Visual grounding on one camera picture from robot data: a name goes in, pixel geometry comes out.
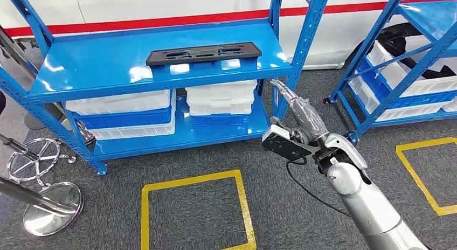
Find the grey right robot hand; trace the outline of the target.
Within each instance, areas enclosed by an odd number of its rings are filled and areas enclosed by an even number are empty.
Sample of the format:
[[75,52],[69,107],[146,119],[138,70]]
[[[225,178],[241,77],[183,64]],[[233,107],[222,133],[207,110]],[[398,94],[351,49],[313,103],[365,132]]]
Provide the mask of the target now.
[[324,145],[329,135],[328,129],[308,99],[298,96],[280,80],[272,79],[270,83],[277,88],[289,104],[289,109],[292,111],[299,129],[307,138],[307,144],[318,142]]

